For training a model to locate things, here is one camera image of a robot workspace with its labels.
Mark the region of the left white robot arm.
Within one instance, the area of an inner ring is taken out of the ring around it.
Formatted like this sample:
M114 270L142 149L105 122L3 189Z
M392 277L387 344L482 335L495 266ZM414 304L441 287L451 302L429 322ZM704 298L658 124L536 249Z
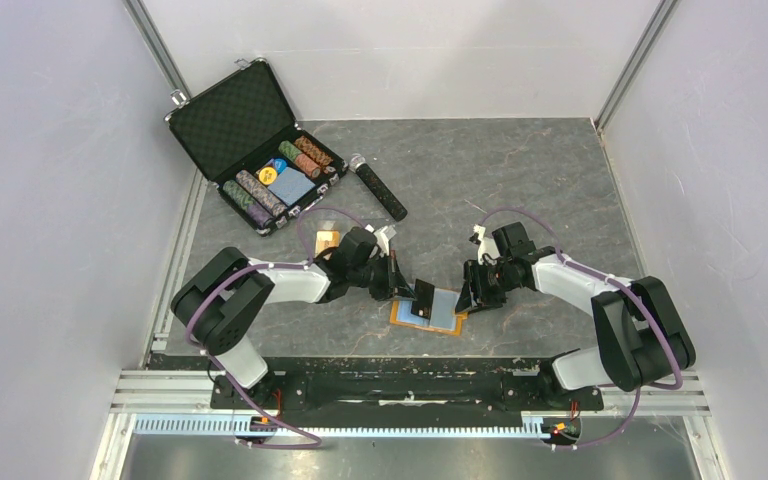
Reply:
M376 301L416 299L402 275L386 226L353 227L311 260L268 262L236 247L216 254L174 296L170 311L185 327L185 338L236 382L235 392L250 407L274 394L269 367L248 337L266 305L325 304L349 289L365 289Z

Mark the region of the black VIP card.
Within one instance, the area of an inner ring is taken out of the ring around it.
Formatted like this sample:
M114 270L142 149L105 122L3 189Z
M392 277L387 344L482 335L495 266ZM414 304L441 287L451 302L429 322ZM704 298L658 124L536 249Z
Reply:
M416 293L416 299L411 303L410 312L425 323L429 323L433 312L436 287L429 282L417 279L413 289Z

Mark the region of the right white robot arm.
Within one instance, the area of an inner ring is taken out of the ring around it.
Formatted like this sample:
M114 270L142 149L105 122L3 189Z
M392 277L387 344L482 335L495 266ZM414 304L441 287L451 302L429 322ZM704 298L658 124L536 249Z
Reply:
M537 392L545 405L562 408L585 387L613 385L632 392L643 386L682 386L680 374L694 365L696 351L660 279L616 277L551 246L537 248L521 223L492 232L476 225L470 240L477 257L464 264L456 312L500 308L508 292L527 288L593 320L596 346L541 363Z

